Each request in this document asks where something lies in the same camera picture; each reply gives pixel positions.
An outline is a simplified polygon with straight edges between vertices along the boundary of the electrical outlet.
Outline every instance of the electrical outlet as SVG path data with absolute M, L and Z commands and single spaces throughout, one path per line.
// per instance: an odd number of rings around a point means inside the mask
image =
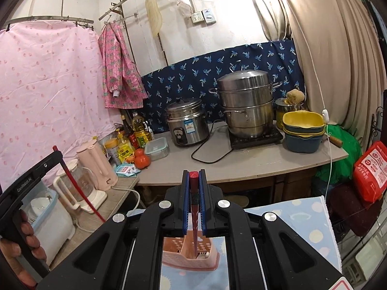
M 214 24 L 216 23 L 216 19 L 214 16 L 214 13 L 211 9 L 204 9 L 202 10 L 204 20 L 206 21 L 206 24 Z
M 196 13 L 192 14 L 191 15 L 191 20 L 192 20 L 192 23 L 194 23 L 194 24 L 203 22 L 204 21 L 204 17 L 203 17 L 202 12 L 199 11 L 199 12 L 196 12 Z

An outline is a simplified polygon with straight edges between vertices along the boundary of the red package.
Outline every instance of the red package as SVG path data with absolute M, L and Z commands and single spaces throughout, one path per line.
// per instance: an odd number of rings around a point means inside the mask
M 361 197 L 370 203 L 377 201 L 387 188 L 387 148 L 376 141 L 355 163 L 353 181 Z

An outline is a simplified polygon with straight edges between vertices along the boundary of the curtain rail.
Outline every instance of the curtain rail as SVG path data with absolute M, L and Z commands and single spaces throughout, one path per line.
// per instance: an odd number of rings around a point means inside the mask
M 4 23 L 3 28 L 6 28 L 10 24 L 30 22 L 30 21 L 41 21 L 41 20 L 59 20 L 59 21 L 72 21 L 72 22 L 79 22 L 79 23 L 94 24 L 93 20 L 87 20 L 85 18 L 44 15 L 44 16 L 28 16 L 28 17 L 14 18 L 12 20 L 6 21 Z

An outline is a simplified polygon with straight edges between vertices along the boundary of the pot lid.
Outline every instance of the pot lid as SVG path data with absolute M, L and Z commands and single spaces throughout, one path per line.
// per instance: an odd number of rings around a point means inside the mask
M 283 107 L 294 106 L 294 104 L 289 103 L 287 98 L 278 98 L 276 99 L 275 104 Z
M 182 110 L 189 110 L 199 106 L 202 103 L 199 98 L 178 98 L 175 102 L 170 103 L 165 108 L 167 112 L 177 112 Z
M 260 70 L 235 71 L 217 80 L 219 90 L 256 88 L 270 84 L 268 72 Z
M 78 159 L 76 158 L 66 162 L 66 166 L 70 170 L 70 172 L 73 172 L 77 168 L 77 165 L 78 165 Z M 65 174 L 66 172 L 63 170 L 62 167 L 60 167 L 57 171 L 57 177 L 62 177 Z

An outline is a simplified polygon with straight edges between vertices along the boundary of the hand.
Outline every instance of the hand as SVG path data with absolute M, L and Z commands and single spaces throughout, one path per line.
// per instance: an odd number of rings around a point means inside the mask
M 46 252 L 40 246 L 40 242 L 36 236 L 34 236 L 34 229 L 32 229 L 30 223 L 28 223 L 28 217 L 24 211 L 20 211 L 22 219 L 24 222 L 21 224 L 22 232 L 27 235 L 27 244 L 30 247 L 33 247 L 32 254 L 40 259 L 47 260 Z M 14 242 L 8 241 L 6 239 L 0 240 L 0 250 L 2 251 L 5 259 L 9 263 L 9 266 L 13 269 L 16 276 L 20 281 L 27 286 L 33 287 L 36 285 L 36 281 L 32 276 L 19 264 L 15 257 L 21 255 L 20 246 Z

